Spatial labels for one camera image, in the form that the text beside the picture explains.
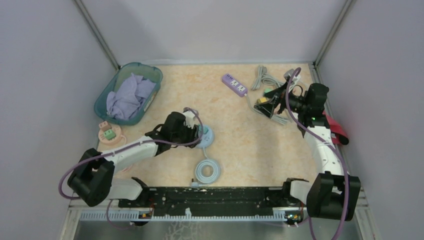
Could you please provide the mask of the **blue round socket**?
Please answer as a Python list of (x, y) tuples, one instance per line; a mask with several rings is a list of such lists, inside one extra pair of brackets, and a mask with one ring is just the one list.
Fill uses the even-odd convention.
[(208, 148), (214, 142), (214, 140), (215, 140), (215, 133), (211, 129), (211, 127), (208, 126), (208, 125), (203, 125), (203, 126), (207, 126), (209, 128), (209, 131), (208, 131), (207, 134), (203, 134), (202, 135), (201, 140), (195, 146), (198, 149)]

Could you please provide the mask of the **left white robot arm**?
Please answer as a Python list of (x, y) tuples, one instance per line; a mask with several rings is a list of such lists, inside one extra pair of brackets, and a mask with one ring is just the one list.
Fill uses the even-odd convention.
[(138, 207), (149, 203), (147, 185), (137, 177), (115, 178), (125, 168), (182, 146), (194, 148), (203, 135), (203, 123), (196, 110), (171, 112), (164, 123), (139, 139), (106, 151), (86, 150), (76, 165), (59, 181), (59, 194), (69, 200), (81, 199), (89, 207), (105, 200), (129, 200)]

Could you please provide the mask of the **purple power strip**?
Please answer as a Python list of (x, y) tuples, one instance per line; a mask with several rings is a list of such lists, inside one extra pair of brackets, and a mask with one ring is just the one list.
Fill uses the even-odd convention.
[(243, 98), (247, 96), (248, 89), (229, 73), (224, 74), (221, 77), (221, 81), (239, 97)]

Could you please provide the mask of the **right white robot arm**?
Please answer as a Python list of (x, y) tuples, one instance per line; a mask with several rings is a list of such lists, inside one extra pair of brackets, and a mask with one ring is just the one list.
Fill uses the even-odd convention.
[(265, 93), (265, 101), (258, 101), (254, 109), (268, 118), (286, 111), (301, 131), (315, 162), (317, 177), (314, 182), (289, 178), (281, 193), (283, 203), (295, 206), (301, 201), (313, 218), (339, 220), (345, 212), (345, 221), (350, 221), (361, 182), (357, 176), (345, 174), (343, 164), (334, 152), (330, 124), (324, 113), (328, 92), (327, 86), (313, 83), (304, 95), (294, 95), (287, 92), (287, 84), (284, 84)]

